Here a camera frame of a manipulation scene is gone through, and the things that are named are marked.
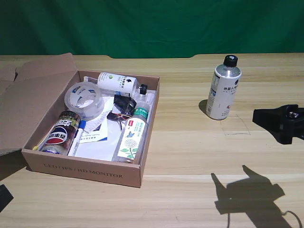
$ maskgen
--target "box lid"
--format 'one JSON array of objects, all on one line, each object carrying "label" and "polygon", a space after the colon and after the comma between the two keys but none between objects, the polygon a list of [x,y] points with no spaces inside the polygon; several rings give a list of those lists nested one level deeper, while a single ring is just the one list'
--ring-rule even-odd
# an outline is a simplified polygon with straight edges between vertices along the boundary
[{"label": "box lid", "polygon": [[0,71],[0,156],[24,148],[77,73],[72,54]]}]

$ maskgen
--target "spray can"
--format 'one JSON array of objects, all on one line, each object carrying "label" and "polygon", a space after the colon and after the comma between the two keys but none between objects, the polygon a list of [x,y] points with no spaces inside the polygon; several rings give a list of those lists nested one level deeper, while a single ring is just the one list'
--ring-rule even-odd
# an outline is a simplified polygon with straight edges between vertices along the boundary
[{"label": "spray can", "polygon": [[206,106],[207,115],[212,119],[223,120],[229,114],[242,75],[237,60],[236,56],[227,55],[224,63],[215,68]]},{"label": "spray can", "polygon": [[62,112],[41,151],[67,155],[79,123],[78,114],[72,111]]}]

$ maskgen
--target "green curtain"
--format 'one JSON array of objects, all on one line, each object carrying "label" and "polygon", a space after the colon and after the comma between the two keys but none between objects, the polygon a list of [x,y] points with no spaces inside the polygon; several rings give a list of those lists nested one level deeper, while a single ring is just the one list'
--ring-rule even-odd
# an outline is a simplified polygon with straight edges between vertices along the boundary
[{"label": "green curtain", "polygon": [[304,52],[304,0],[0,0],[0,55]]}]

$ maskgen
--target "clear packing tape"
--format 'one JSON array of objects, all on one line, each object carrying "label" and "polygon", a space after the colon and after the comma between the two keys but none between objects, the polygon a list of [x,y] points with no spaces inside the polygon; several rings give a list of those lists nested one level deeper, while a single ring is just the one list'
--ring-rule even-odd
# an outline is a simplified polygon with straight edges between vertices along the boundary
[{"label": "clear packing tape", "polygon": [[71,86],[66,92],[65,104],[70,111],[86,121],[96,118],[104,108],[100,89],[91,82]]}]

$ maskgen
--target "open cardboard box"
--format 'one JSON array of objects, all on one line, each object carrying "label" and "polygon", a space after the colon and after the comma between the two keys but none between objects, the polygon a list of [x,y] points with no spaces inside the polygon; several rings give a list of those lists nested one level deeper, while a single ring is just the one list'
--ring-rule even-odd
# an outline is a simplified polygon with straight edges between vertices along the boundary
[{"label": "open cardboard box", "polygon": [[100,72],[77,70],[72,54],[27,62],[17,69],[0,71],[0,155],[18,151],[32,171],[140,187],[159,97],[159,78],[136,77],[140,84],[155,90],[146,142],[139,165],[64,156],[31,150],[47,134],[60,113],[66,110],[64,95],[84,76],[98,78]]}]

